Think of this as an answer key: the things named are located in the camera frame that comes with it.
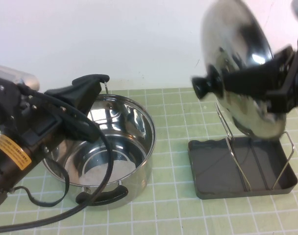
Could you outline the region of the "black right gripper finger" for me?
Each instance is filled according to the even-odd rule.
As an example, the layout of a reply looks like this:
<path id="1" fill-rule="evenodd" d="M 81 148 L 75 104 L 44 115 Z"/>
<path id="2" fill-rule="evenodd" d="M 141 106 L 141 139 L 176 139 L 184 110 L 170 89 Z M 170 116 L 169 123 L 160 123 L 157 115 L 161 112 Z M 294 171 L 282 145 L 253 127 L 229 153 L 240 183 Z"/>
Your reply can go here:
<path id="1" fill-rule="evenodd" d="M 261 97 L 267 91 L 276 90 L 284 83 L 283 76 L 225 76 L 224 88 L 228 92 Z"/>
<path id="2" fill-rule="evenodd" d="M 290 66 L 295 53 L 291 46 L 287 46 L 262 65 L 255 65 L 224 74 L 223 83 L 225 85 L 241 85 L 262 82 L 281 85 L 288 73 L 287 67 Z"/>

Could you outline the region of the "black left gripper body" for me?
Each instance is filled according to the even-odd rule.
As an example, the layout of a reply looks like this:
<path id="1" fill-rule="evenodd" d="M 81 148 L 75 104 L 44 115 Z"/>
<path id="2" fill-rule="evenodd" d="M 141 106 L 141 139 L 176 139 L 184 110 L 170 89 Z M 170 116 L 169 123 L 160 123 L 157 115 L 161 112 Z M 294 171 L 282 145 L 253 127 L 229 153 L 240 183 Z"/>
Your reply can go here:
<path id="1" fill-rule="evenodd" d="M 64 112 L 48 101 L 29 97 L 19 106 L 16 134 L 31 149 L 54 149 L 67 138 Z"/>

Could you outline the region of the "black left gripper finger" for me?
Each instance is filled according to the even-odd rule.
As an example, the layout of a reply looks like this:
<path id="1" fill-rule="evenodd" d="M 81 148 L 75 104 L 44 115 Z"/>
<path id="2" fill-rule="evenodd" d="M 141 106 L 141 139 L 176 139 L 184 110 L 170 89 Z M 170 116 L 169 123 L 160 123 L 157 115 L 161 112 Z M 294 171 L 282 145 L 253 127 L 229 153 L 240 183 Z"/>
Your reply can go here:
<path id="1" fill-rule="evenodd" d="M 47 90 L 45 94 L 73 106 L 83 114 L 88 114 L 100 92 L 99 82 L 83 82 L 64 88 Z"/>
<path id="2" fill-rule="evenodd" d="M 95 142 L 99 139 L 99 131 L 91 121 L 80 121 L 69 115 L 63 115 L 63 130 L 66 139 L 74 141 Z"/>

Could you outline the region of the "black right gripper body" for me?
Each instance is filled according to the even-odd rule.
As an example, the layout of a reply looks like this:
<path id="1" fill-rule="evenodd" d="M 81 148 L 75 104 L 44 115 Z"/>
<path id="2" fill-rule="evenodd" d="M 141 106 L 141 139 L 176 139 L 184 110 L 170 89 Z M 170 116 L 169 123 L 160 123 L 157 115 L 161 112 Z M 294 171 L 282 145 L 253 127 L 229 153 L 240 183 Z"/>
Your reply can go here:
<path id="1" fill-rule="evenodd" d="M 267 110 L 270 113 L 288 113 L 298 107 L 298 49 L 287 67 L 288 71 L 280 88 L 267 92 Z"/>

